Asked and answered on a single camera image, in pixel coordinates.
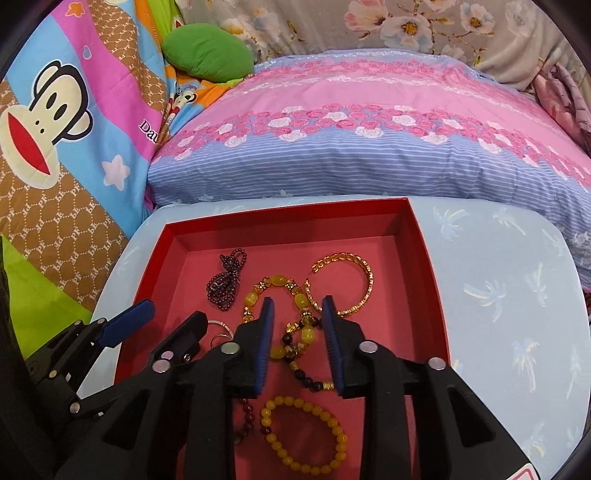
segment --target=brown patterned fabric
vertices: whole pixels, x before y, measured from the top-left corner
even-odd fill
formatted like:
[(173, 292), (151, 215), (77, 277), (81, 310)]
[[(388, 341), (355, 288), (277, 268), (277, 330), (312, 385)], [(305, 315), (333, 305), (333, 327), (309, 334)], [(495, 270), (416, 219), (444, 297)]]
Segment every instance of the brown patterned fabric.
[(100, 39), (137, 80), (144, 102), (156, 111), (164, 112), (166, 84), (139, 58), (136, 26), (131, 17), (103, 0), (89, 0), (88, 8)]
[[(17, 103), (0, 84), (0, 115)], [(93, 311), (127, 238), (90, 193), (61, 166), (55, 186), (33, 188), (0, 150), (0, 233), (52, 283)]]

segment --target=beige floral fabric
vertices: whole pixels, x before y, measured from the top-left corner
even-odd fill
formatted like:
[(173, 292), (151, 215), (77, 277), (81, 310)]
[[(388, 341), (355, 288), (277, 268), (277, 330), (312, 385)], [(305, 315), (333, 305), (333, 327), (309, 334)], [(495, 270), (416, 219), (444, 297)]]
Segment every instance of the beige floral fabric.
[(219, 25), (257, 61), (390, 47), (448, 55), (521, 90), (558, 61), (580, 86), (586, 77), (564, 35), (531, 0), (176, 1), (186, 22)]

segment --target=silver screw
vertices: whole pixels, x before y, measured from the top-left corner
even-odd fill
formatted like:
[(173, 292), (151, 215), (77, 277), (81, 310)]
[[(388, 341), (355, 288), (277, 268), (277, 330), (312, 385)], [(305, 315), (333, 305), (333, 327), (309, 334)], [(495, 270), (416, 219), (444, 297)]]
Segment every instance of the silver screw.
[(434, 370), (443, 370), (446, 366), (445, 360), (443, 358), (439, 358), (438, 356), (434, 356), (429, 359), (429, 366)]
[(170, 369), (170, 362), (168, 360), (156, 360), (153, 364), (152, 364), (152, 370), (154, 370), (156, 373), (158, 374), (163, 374), (164, 372), (167, 372)]
[(366, 340), (359, 344), (359, 350), (364, 353), (375, 353), (378, 351), (378, 344), (371, 340)]
[(225, 353), (226, 355), (238, 353), (238, 350), (240, 350), (240, 345), (235, 342), (226, 342), (222, 345), (222, 353)]

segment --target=yellow bead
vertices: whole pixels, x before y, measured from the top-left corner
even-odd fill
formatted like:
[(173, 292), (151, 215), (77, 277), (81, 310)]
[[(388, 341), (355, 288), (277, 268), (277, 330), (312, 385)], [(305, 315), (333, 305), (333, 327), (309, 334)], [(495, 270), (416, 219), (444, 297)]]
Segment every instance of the yellow bead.
[(282, 346), (274, 346), (269, 355), (273, 360), (281, 360), (285, 357), (285, 349)]
[(246, 305), (247, 307), (252, 307), (254, 306), (257, 300), (258, 293), (251, 291), (246, 294), (246, 297), (244, 297), (244, 305)]
[(301, 330), (301, 341), (307, 343), (308, 345), (314, 342), (316, 338), (316, 332), (314, 331), (314, 327), (312, 325), (306, 325)]
[(294, 302), (295, 302), (295, 306), (298, 307), (299, 309), (307, 307), (310, 304), (310, 302), (308, 301), (308, 297), (306, 297), (306, 295), (304, 295), (303, 293), (298, 293), (294, 297)]
[(287, 278), (284, 277), (283, 275), (273, 275), (271, 277), (271, 283), (275, 287), (284, 287), (285, 284), (287, 283)]

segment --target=red tray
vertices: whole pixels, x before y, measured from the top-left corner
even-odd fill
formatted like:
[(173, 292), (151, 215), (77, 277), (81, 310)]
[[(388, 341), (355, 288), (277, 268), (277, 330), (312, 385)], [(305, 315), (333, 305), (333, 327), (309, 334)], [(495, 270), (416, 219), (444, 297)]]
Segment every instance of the red tray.
[[(228, 312), (221, 312), (208, 302), (206, 284), (222, 270), (219, 255), (236, 247), (247, 252), (248, 260), (236, 303)], [(330, 294), (337, 308), (354, 305), (366, 289), (366, 277), (357, 265), (341, 261), (311, 273), (312, 264), (336, 252), (360, 255), (374, 272), (374, 290), (366, 306), (349, 317), (362, 326), (368, 339), (402, 358), (425, 362), (439, 356), (449, 362), (437, 286), (409, 201), (358, 200), (231, 213), (166, 225), (136, 296), (136, 301), (151, 299), (155, 303), (156, 317), (122, 345), (116, 382), (142, 370), (149, 351), (195, 310), (236, 329), (245, 294), (265, 276), (283, 274), (300, 286), (310, 277), (317, 301)], [(263, 296), (275, 301), (273, 344), (278, 345), (285, 325), (298, 318), (298, 310), (284, 288), (269, 288)], [(255, 317), (261, 304), (262, 299), (255, 306)], [(204, 351), (217, 333), (224, 332), (212, 325), (202, 340)], [(321, 332), (298, 363), (309, 376), (330, 379)], [(301, 397), (339, 419), (349, 436), (348, 458), (330, 475), (340, 480), (358, 479), (363, 400), (345, 401), (334, 392), (303, 390), (283, 362), (270, 363), (264, 391), (252, 402), (255, 413), (275, 395)], [(237, 426), (241, 424), (238, 410), (236, 407)], [(273, 431), (290, 455), (311, 465), (328, 463), (334, 455), (334, 438), (322, 424), (293, 408), (280, 407), (273, 415)], [(410, 427), (414, 437), (413, 425)], [(258, 427), (236, 447), (236, 471), (238, 480), (296, 479), (302, 475), (281, 464)]]

